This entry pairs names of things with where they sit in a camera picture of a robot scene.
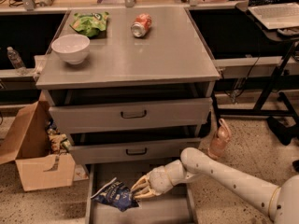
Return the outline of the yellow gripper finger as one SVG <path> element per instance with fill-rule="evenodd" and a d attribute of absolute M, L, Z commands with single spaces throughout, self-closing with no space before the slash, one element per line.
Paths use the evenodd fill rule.
<path fill-rule="evenodd" d="M 150 180 L 147 175 L 143 175 L 140 177 L 131 187 L 131 192 L 137 193 L 146 193 L 149 191 L 150 188 Z"/>
<path fill-rule="evenodd" d="M 134 192 L 134 197 L 136 199 L 148 199 L 152 198 L 154 193 L 151 189 L 142 189 Z"/>

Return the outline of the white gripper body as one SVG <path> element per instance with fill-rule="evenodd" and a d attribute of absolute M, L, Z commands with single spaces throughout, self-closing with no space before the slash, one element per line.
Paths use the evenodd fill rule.
<path fill-rule="evenodd" d="M 149 172 L 149 190 L 155 196 L 165 194 L 171 188 L 173 185 L 164 166 L 154 168 Z"/>

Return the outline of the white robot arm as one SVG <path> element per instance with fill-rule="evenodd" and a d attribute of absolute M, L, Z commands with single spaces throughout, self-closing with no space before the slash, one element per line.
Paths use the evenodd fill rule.
<path fill-rule="evenodd" d="M 195 181 L 201 174 L 218 181 L 274 224 L 299 224 L 299 175 L 282 186 L 266 182 L 209 158 L 194 147 L 185 148 L 180 159 L 159 166 L 140 177 L 131 187 L 136 199 L 167 193 L 178 184 Z"/>

